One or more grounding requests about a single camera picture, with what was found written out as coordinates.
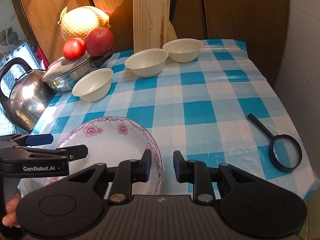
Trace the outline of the person's left hand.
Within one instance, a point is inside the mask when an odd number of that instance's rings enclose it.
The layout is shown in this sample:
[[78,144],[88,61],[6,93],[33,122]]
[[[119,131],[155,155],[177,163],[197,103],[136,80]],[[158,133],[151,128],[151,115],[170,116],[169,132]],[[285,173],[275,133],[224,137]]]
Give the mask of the person's left hand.
[[20,200],[21,193],[20,190],[17,189],[14,197],[9,200],[5,206],[7,214],[2,219],[2,223],[4,226],[15,226],[16,228],[21,227],[16,217],[16,208]]

